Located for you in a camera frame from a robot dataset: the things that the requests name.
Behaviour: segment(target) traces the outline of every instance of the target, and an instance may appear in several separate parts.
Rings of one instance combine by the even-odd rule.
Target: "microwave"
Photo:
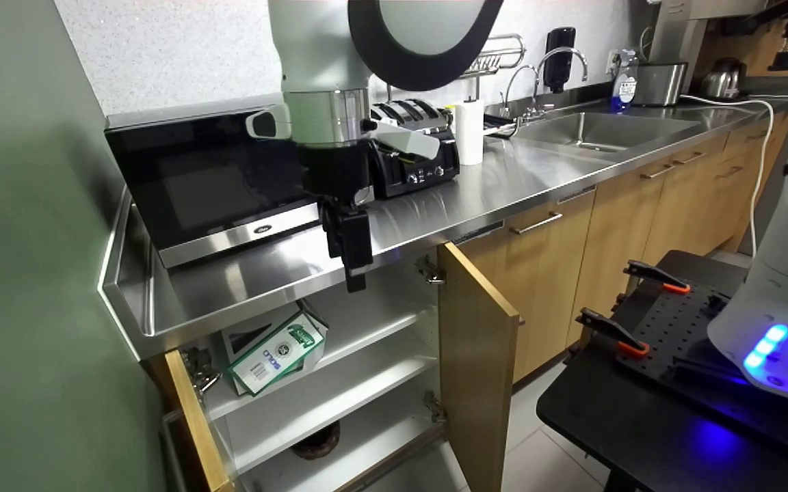
[[[261,143],[247,116],[108,129],[162,265],[179,269],[320,222],[294,143]]]

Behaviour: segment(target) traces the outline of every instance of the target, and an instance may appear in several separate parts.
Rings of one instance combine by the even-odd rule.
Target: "metal shelf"
[[[235,477],[433,369],[435,358],[418,347],[418,336],[405,330],[220,418],[213,430]]]
[[[249,397],[235,395],[232,386],[220,382],[206,395],[209,421],[220,421],[242,408],[249,408],[316,373],[335,367],[363,347],[372,347],[422,319],[433,319],[435,288],[422,283],[407,269],[388,269],[372,276],[363,293],[344,293],[344,288],[327,291],[306,298],[310,311],[329,325],[324,358],[310,373],[296,373],[269,392]]]
[[[306,462],[286,452],[247,474],[242,486],[291,492],[339,490],[433,430],[433,418],[422,404],[422,388],[398,388],[339,421],[339,442],[329,456]]]

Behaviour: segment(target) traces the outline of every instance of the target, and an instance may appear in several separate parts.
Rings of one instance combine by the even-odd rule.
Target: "cable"
[[[644,31],[640,31],[640,39],[637,39],[637,58],[640,60],[649,60],[649,50],[651,50],[651,43],[649,43],[649,37],[651,32],[651,24],[647,24]]]
[[[759,252],[756,209],[759,209],[759,195],[760,195],[763,176],[767,176],[770,143],[774,134],[778,113],[763,99],[747,99],[747,102],[711,102],[711,99],[699,99],[699,97],[681,97],[681,99],[711,105],[711,108],[763,108],[770,113],[767,138],[760,139],[759,176],[756,176],[756,187],[751,195],[751,257],[756,257],[756,252]]]

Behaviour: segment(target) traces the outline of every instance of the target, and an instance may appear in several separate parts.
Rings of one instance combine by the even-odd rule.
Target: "floor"
[[[600,492],[610,471],[537,418],[537,399],[565,373],[554,367],[513,397],[503,492]],[[446,442],[398,468],[372,492],[467,492]]]

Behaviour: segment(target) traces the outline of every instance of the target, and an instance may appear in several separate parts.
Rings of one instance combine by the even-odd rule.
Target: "open cabinet door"
[[[213,433],[209,427],[209,418],[202,414],[192,377],[183,367],[183,356],[172,351],[162,358],[162,363],[164,363],[164,374],[158,377],[162,388],[168,399],[172,399],[171,404],[180,411],[183,430],[186,430],[183,448],[192,453],[186,474],[195,481],[199,481],[192,490],[235,492],[235,481],[213,441]]]
[[[440,246],[440,404],[446,437],[473,492],[503,478],[514,330],[524,317],[454,246]]]

